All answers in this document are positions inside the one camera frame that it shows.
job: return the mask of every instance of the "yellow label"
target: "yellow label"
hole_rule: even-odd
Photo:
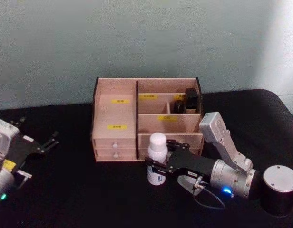
[[[175,115],[159,115],[158,120],[161,120],[161,121],[177,121],[177,116],[175,116]]]
[[[185,94],[175,94],[174,95],[174,100],[184,100],[185,99]]]
[[[4,160],[3,167],[7,169],[9,172],[12,172],[13,168],[16,166],[16,163],[9,161],[7,159]]]
[[[129,104],[130,100],[129,99],[113,99],[112,103],[114,103],[114,104]]]
[[[140,100],[156,100],[157,98],[157,94],[139,94]]]
[[[109,129],[109,130],[126,130],[127,126],[126,125],[108,125],[107,129]]]

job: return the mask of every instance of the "wall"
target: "wall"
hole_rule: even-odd
[[[0,109],[90,102],[96,76],[198,76],[204,93],[265,88],[293,112],[293,39],[274,31],[293,0],[279,2],[0,0]]]

